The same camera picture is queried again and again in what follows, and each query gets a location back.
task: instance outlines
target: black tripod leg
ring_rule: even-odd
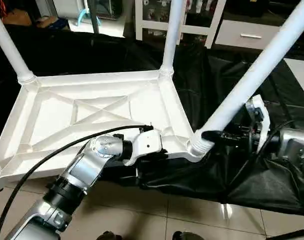
[[[99,34],[98,23],[96,19],[96,4],[95,0],[87,0],[88,8],[90,10],[91,22],[95,34]]]
[[[299,238],[299,237],[304,237],[304,229],[286,233],[286,234],[279,235],[279,236],[268,237],[268,238],[266,238],[266,240],[289,240],[289,239],[295,239],[295,238]]]

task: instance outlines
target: drawer handle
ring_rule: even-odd
[[[241,33],[241,37],[250,39],[262,39],[262,36]]]

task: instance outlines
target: white shelf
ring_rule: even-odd
[[[222,13],[223,13],[223,9],[225,7],[226,0],[218,0],[210,27],[185,25],[186,3],[187,3],[187,0],[185,0],[185,3],[184,3],[185,7],[182,9],[181,27],[180,27],[180,32],[178,35],[179,37],[177,39],[177,44],[180,43],[181,34],[206,35],[207,38],[206,38],[205,46],[207,48],[211,48],[220,19],[221,19],[221,16],[222,16]],[[167,27],[168,27],[167,22],[143,20],[143,1],[135,0],[135,28],[136,28],[135,30],[136,30],[136,39],[137,40],[143,40],[143,29],[144,28],[152,29],[152,30],[166,31]]]

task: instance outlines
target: blue object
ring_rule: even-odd
[[[78,18],[77,18],[77,25],[78,25],[78,26],[80,25],[81,20],[82,20],[82,18],[84,17],[84,15],[87,14],[88,12],[89,12],[89,9],[88,9],[88,8],[84,8],[84,9],[80,12],[80,14],[78,15]],[[98,18],[98,16],[96,16],[96,20],[97,20],[97,24],[98,24],[99,26],[101,26],[101,21],[100,21],[100,19]]]

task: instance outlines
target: black cable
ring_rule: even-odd
[[[100,135],[103,135],[103,134],[108,134],[108,133],[111,133],[111,132],[115,132],[115,131],[119,131],[119,130],[123,130],[123,129],[136,129],[136,128],[145,128],[145,129],[151,129],[151,126],[147,126],[147,125],[132,125],[132,126],[120,126],[120,127],[116,127],[116,128],[112,128],[112,129],[109,129],[109,130],[105,130],[105,131],[101,131],[101,132],[98,132],[98,133],[94,133],[92,135],[89,135],[89,136],[85,136],[85,137],[82,137],[78,140],[75,140],[73,142],[70,142],[69,144],[59,148],[58,150],[55,150],[54,152],[50,153],[49,155],[47,155],[45,158],[43,158],[41,161],[39,161],[37,164],[35,164],[22,178],[21,180],[17,183],[17,185],[15,186],[11,196],[8,198],[8,201],[3,209],[3,212],[0,216],[0,233],[1,233],[1,230],[2,230],[2,226],[4,224],[4,220],[6,218],[6,215],[8,213],[8,210],[10,209],[11,207],[11,204],[13,203],[13,200],[15,198],[15,196],[17,195],[18,191],[20,190],[20,188],[22,187],[22,185],[24,184],[24,182],[28,179],[28,177],[39,167],[41,166],[43,163],[45,163],[46,161],[48,161],[50,158],[54,157],[55,155],[59,154],[60,152],[66,150],[67,148],[75,145],[75,144],[78,144],[80,142],[83,142],[85,140],[88,140],[88,139],[91,139],[91,138],[94,138],[94,137],[97,137],[97,136],[100,136]]]
[[[76,155],[79,155],[79,154],[84,150],[85,146],[86,146],[89,142],[90,142],[90,140],[87,141],[86,144],[84,144],[84,145],[80,148],[80,150],[77,152]]]

